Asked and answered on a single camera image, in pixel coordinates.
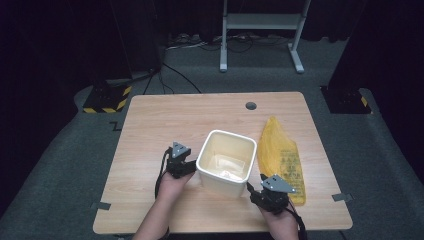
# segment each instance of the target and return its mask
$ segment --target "human hand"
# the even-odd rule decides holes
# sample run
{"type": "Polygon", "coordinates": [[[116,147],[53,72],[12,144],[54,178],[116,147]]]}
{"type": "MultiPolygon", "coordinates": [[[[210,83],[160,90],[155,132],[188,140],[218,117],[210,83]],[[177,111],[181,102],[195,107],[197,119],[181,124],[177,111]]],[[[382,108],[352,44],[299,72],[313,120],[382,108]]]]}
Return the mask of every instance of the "human hand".
{"type": "Polygon", "coordinates": [[[194,172],[175,179],[169,172],[166,172],[162,177],[157,198],[175,202],[193,175],[194,172]]]}
{"type": "MultiPolygon", "coordinates": [[[[291,204],[287,206],[288,209],[294,211],[291,204]]],[[[275,240],[292,240],[299,239],[298,224],[296,219],[288,211],[283,211],[280,214],[274,215],[259,207],[268,227],[269,233],[275,240]]]]}

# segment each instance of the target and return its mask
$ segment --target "white container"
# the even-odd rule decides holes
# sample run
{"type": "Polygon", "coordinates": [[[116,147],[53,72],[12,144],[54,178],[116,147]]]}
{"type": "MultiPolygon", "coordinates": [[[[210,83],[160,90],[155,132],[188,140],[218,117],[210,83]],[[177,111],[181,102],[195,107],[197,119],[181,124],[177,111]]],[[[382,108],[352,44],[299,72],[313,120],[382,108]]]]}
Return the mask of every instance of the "white container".
{"type": "Polygon", "coordinates": [[[210,132],[196,162],[203,187],[228,197],[240,197],[256,148],[251,138],[221,130],[210,132]]]}

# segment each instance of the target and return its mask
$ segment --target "yellow plastic bag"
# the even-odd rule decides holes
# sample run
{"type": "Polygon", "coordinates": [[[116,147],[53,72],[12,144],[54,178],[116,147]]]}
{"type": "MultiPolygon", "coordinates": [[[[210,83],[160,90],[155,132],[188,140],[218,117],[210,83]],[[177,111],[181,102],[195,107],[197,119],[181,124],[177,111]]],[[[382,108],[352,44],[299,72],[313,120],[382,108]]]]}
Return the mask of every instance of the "yellow plastic bag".
{"type": "Polygon", "coordinates": [[[267,177],[279,175],[296,189],[296,193],[289,193],[292,202],[295,205],[305,204],[305,184],[297,145],[287,137],[274,116],[268,119],[262,132],[257,158],[262,174],[267,177]]]}

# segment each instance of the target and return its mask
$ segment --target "metal stand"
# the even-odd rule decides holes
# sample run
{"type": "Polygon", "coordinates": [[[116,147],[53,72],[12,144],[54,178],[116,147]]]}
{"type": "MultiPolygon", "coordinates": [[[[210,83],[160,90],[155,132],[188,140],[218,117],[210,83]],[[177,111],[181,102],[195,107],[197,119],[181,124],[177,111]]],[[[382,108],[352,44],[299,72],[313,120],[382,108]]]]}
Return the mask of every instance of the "metal stand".
{"type": "Polygon", "coordinates": [[[288,44],[296,72],[305,72],[297,46],[306,21],[311,0],[306,0],[303,11],[300,14],[251,14],[251,13],[227,13],[227,0],[224,0],[224,11],[222,19],[222,44],[219,70],[226,72],[227,65],[227,30],[228,29],[286,29],[296,30],[293,43],[288,44]]]}

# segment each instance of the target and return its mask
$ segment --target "gray floor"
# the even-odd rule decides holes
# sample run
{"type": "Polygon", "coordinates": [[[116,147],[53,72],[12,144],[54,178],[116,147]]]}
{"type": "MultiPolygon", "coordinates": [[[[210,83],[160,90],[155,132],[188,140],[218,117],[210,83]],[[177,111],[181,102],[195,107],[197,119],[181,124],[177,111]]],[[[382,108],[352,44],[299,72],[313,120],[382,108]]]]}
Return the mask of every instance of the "gray floor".
{"type": "MultiPolygon", "coordinates": [[[[422,239],[424,189],[385,125],[372,93],[361,93],[373,110],[369,115],[330,114],[321,85],[327,85],[346,42],[301,41],[304,74],[294,70],[286,45],[254,45],[243,53],[230,52],[227,73],[219,72],[219,51],[200,48],[168,50],[165,63],[190,79],[203,93],[299,91],[306,98],[335,176],[347,203],[353,228],[346,239],[422,239]]],[[[231,42],[240,51],[248,45],[231,42]]],[[[163,82],[176,94],[196,93],[183,77],[164,67],[163,82]]],[[[142,94],[147,80],[131,83],[130,98],[142,94]]],[[[91,88],[80,91],[82,109],[91,88]]],[[[171,91],[165,88],[166,94],[171,91]]],[[[155,76],[146,94],[163,94],[155,76]]],[[[121,113],[84,114],[80,111],[58,134],[25,185],[0,220],[0,239],[117,239],[92,231],[93,202],[103,187],[119,140],[111,121],[122,127],[121,113]]],[[[337,231],[309,231],[309,239],[343,239],[337,231]]],[[[179,236],[182,239],[231,238],[235,235],[179,236]]]]}

